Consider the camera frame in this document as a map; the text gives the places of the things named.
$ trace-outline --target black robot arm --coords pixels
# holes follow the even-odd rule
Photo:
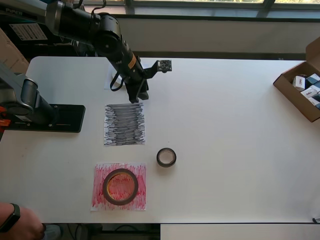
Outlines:
[[[74,9],[71,3],[56,1],[47,5],[45,24],[53,34],[92,45],[99,56],[106,57],[117,71],[110,88],[120,75],[131,103],[138,103],[138,98],[149,99],[147,79],[157,72],[172,71],[171,60],[158,60],[143,69],[121,35],[118,20],[108,13],[88,13]]]

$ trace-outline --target wristwatch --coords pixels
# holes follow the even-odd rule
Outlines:
[[[20,207],[17,204],[11,204],[14,207],[14,211],[0,226],[0,233],[8,232],[20,218]]]

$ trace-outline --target red scribbles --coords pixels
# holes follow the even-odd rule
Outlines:
[[[138,179],[138,192],[135,198],[123,206],[116,206],[109,203],[103,194],[103,184],[106,176],[116,169],[128,169],[133,172]],[[146,175],[147,167],[145,163],[100,163],[95,166],[91,211],[101,210],[146,210]],[[116,200],[126,199],[133,191],[132,179],[121,174],[112,179],[109,184],[109,192]]]

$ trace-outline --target yellow label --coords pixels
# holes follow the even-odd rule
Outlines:
[[[135,64],[136,64],[136,57],[135,55],[133,55],[131,62],[128,64],[128,67],[132,69]]]

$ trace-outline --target person's arm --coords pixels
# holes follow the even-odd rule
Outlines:
[[[0,226],[14,212],[14,206],[0,202]],[[20,207],[20,218],[8,232],[0,232],[0,240],[41,240],[44,226],[33,211]]]

